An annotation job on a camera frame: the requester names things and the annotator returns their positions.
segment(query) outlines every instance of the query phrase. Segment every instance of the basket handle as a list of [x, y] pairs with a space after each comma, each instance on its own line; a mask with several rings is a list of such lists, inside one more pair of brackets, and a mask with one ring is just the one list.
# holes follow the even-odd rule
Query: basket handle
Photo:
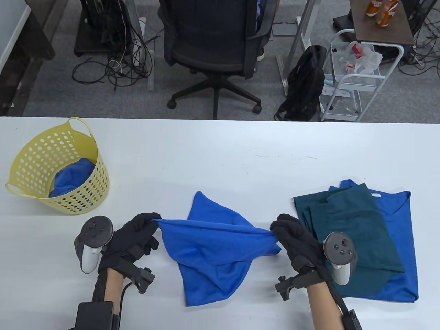
[[15, 190], [12, 190], [11, 187], [9, 187], [9, 186], [13, 186], [13, 187], [15, 187], [15, 188], [17, 188], [17, 187], [14, 186], [14, 185], [12, 185], [12, 184], [10, 184], [9, 182], [7, 182], [7, 183], [4, 185], [4, 187], [6, 188], [6, 190], [9, 191], [9, 192], [10, 192], [11, 194], [13, 194], [13, 195], [21, 196], [21, 197], [28, 197], [28, 198], [32, 198], [32, 199], [40, 199], [40, 198], [35, 197], [35, 196], [31, 196], [31, 195], [27, 195], [27, 194], [23, 194], [23, 193], [16, 192]]
[[70, 121], [71, 121], [72, 119], [76, 119], [76, 120], [80, 121], [81, 123], [83, 123], [84, 126], [87, 128], [88, 133], [90, 134], [90, 137], [91, 137], [92, 139], [95, 140], [95, 137], [93, 136], [93, 133], [92, 133], [92, 130], [90, 129], [90, 126], [89, 126], [89, 125], [88, 125], [88, 124], [87, 124], [82, 118], [79, 118], [79, 117], [71, 117], [71, 118], [69, 118], [69, 119], [67, 120], [67, 122], [69, 123], [70, 127], [73, 129], [72, 124], [70, 123]]

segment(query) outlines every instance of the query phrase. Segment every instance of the orange bottle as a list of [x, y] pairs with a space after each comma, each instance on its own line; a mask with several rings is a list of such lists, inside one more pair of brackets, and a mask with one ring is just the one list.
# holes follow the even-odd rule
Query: orange bottle
[[392, 17], [396, 13], [398, 4], [399, 0], [388, 0], [388, 2], [382, 6], [376, 18], [376, 23], [381, 27], [388, 26], [391, 23]]
[[379, 12], [379, 9], [381, 9], [382, 2], [383, 0], [371, 0], [365, 15], [370, 17], [376, 15]]

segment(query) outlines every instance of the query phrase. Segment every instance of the chair wheel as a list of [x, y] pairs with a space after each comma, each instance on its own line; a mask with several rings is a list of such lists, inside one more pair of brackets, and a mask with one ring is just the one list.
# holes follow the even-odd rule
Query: chair wheel
[[261, 106], [259, 106], [258, 104], [256, 106], [253, 107], [252, 112], [254, 114], [259, 114], [261, 112]]
[[177, 106], [177, 103], [175, 100], [171, 99], [168, 101], [166, 106], [168, 107], [168, 109], [174, 109]]

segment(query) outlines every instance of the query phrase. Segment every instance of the grey carpet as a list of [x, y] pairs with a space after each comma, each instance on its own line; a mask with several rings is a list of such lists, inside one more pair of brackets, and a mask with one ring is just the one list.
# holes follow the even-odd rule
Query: grey carpet
[[[157, 0], [136, 2], [140, 16], [147, 17], [145, 38], [152, 37], [162, 28], [157, 17]], [[281, 2], [276, 21], [293, 21], [301, 15], [305, 1]], [[312, 43], [328, 47], [334, 34], [332, 18], [349, 11], [348, 0], [327, 0], [321, 5], [312, 33]], [[127, 88], [118, 88], [108, 82], [82, 85], [71, 79], [73, 67], [87, 56], [77, 58], [73, 54], [76, 30], [81, 12], [79, 0], [69, 0], [52, 44], [56, 57], [43, 64], [34, 84], [24, 116], [80, 116], [114, 118], [212, 118], [213, 91], [198, 92], [177, 101], [177, 107], [166, 107], [172, 93], [191, 86], [204, 79], [201, 73], [190, 74], [179, 65], [168, 66], [163, 59], [163, 40], [158, 39], [155, 51], [154, 91], [147, 91], [147, 81], [139, 81]], [[265, 47], [265, 58], [258, 63], [258, 72], [244, 81], [233, 77], [231, 81], [257, 95], [262, 100], [260, 115], [252, 113], [253, 103], [228, 91], [220, 91], [219, 119], [273, 120], [273, 114], [283, 102], [276, 55], [287, 54], [292, 38], [281, 37], [270, 41]], [[417, 73], [414, 68], [408, 69]], [[103, 68], [88, 64], [78, 71], [78, 77], [93, 80], [102, 75]], [[409, 77], [395, 70], [362, 121], [367, 122], [411, 122], [440, 123], [440, 78], [435, 70]]]

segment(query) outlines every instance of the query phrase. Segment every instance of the black backpack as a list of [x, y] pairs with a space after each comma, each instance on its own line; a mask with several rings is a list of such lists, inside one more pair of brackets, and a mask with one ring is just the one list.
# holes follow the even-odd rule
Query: black backpack
[[312, 119], [324, 87], [325, 58], [326, 49], [322, 46], [310, 46], [305, 50], [287, 78], [289, 83], [287, 99], [278, 108], [274, 116], [276, 121]]

